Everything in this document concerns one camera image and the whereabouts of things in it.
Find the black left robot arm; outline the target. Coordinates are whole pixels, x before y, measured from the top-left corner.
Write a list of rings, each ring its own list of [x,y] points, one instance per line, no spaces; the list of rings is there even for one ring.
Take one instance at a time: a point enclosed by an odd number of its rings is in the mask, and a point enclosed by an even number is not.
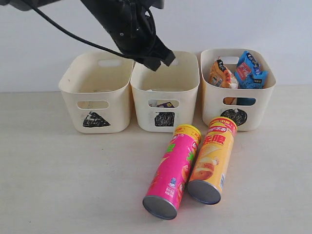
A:
[[[132,59],[152,71],[162,63],[170,66],[176,58],[156,34],[151,7],[164,8],[162,0],[84,0],[82,4],[110,35],[119,51],[108,49],[85,40],[50,19],[40,7],[52,4],[51,0],[2,0],[2,6],[11,5],[20,11],[34,10],[61,32],[82,43],[122,58]]]

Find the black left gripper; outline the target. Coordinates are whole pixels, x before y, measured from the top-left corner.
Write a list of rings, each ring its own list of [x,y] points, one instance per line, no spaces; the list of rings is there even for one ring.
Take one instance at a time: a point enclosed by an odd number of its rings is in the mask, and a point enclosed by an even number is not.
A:
[[[156,24],[150,9],[144,4],[119,4],[114,8],[112,29],[108,32],[121,53],[152,71],[161,63],[170,66],[175,60],[156,35]]]

